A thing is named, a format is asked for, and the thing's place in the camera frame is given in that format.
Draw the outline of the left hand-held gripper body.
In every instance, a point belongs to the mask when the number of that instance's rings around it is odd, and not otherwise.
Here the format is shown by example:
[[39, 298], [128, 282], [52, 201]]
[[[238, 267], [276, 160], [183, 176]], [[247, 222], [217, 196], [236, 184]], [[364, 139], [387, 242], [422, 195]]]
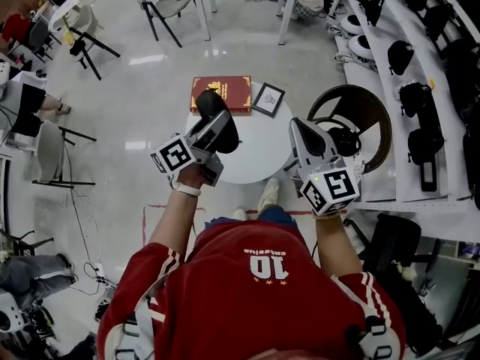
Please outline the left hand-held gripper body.
[[193, 146], [181, 134], [175, 134], [170, 140], [154, 148], [150, 157], [158, 171], [169, 177], [191, 164], [199, 164], [206, 177], [206, 184], [211, 187], [217, 184], [224, 170], [224, 165], [216, 153]]

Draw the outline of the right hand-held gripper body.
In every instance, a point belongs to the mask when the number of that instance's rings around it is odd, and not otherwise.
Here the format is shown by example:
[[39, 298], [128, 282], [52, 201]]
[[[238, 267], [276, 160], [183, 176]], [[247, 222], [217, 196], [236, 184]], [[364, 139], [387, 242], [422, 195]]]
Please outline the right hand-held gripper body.
[[338, 212], [360, 196], [352, 168], [339, 155], [304, 166], [298, 175], [302, 182], [300, 194], [317, 217]]

